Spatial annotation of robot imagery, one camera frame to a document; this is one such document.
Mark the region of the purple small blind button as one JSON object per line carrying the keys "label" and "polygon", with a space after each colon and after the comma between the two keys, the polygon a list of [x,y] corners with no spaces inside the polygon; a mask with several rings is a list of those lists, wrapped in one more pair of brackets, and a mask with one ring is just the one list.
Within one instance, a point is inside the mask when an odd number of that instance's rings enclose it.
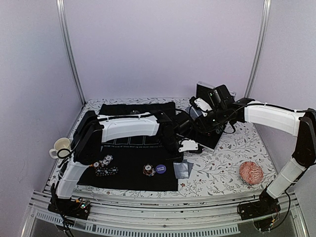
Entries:
{"label": "purple small blind button", "polygon": [[155,171],[158,174],[164,174],[166,172],[166,166],[163,164],[159,164],[155,167]]}

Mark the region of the dealt blue card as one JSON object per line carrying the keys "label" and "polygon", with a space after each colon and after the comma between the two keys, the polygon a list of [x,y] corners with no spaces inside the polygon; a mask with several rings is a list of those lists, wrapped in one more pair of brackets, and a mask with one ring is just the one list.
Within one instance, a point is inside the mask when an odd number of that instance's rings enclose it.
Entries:
{"label": "dealt blue card", "polygon": [[187,160],[184,160],[184,168],[185,168],[184,174],[186,178],[190,177],[193,165],[194,165],[193,163],[188,162]]}
{"label": "dealt blue card", "polygon": [[189,166],[187,162],[174,162],[173,167],[177,179],[189,178]]}

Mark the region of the orange black poker chip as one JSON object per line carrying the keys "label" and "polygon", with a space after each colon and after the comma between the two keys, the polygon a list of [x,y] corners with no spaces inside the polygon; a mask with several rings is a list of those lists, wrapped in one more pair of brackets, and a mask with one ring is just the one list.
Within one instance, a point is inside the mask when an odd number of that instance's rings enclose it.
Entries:
{"label": "orange black poker chip", "polygon": [[144,175],[151,177],[151,176],[154,176],[155,173],[156,173],[156,171],[151,164],[146,164],[143,166],[143,174]]}

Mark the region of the black white chip stack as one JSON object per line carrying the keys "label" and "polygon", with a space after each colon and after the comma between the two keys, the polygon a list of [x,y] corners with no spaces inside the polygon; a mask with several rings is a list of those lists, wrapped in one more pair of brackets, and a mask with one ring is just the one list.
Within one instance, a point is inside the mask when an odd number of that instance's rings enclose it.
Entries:
{"label": "black white chip stack", "polygon": [[114,157],[112,155],[106,155],[102,160],[96,161],[91,166],[95,169],[95,175],[97,177],[105,177],[116,175],[119,169],[115,166],[110,167]]}

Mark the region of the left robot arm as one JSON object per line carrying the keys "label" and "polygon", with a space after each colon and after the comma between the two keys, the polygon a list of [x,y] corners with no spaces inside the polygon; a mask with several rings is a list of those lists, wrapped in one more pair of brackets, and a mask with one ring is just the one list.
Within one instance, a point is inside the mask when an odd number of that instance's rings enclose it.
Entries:
{"label": "left robot arm", "polygon": [[62,159],[61,171],[57,182],[51,186],[48,210],[60,215],[87,219],[89,202],[72,200],[74,187],[85,170],[101,159],[103,143],[135,136],[157,136],[172,158],[180,155],[180,144],[172,120],[164,112],[118,116],[98,116],[94,111],[86,112],[73,135],[70,148],[58,151],[58,154],[66,151],[67,155],[58,155]]}

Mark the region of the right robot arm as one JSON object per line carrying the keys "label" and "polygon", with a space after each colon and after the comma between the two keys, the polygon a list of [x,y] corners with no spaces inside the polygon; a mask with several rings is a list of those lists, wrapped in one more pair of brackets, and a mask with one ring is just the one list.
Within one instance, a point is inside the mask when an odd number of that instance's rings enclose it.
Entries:
{"label": "right robot arm", "polygon": [[197,124],[203,134],[220,129],[226,123],[234,125],[236,122],[249,122],[274,128],[297,138],[291,159],[261,192],[259,201],[242,204],[237,209],[242,217],[279,211],[278,197],[316,163],[315,110],[288,109],[250,98],[236,101],[224,84],[210,87],[200,82],[197,83],[196,98],[192,104],[202,112],[197,118]]}

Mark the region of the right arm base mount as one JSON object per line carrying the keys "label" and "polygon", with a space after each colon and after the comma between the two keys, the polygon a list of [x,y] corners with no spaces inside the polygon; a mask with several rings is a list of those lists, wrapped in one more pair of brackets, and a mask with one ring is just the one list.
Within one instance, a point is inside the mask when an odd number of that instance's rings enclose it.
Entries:
{"label": "right arm base mount", "polygon": [[245,201],[237,206],[237,213],[242,220],[259,218],[253,221],[253,225],[260,232],[270,231],[274,227],[280,210],[278,199]]}

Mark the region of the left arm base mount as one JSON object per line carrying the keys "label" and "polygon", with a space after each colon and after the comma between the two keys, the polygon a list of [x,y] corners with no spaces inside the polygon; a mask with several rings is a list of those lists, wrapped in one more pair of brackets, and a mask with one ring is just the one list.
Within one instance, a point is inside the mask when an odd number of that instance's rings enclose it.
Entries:
{"label": "left arm base mount", "polygon": [[61,214],[64,217],[73,217],[77,219],[87,220],[90,214],[90,201],[81,197],[73,199],[53,199],[51,198],[48,205],[48,211]]}

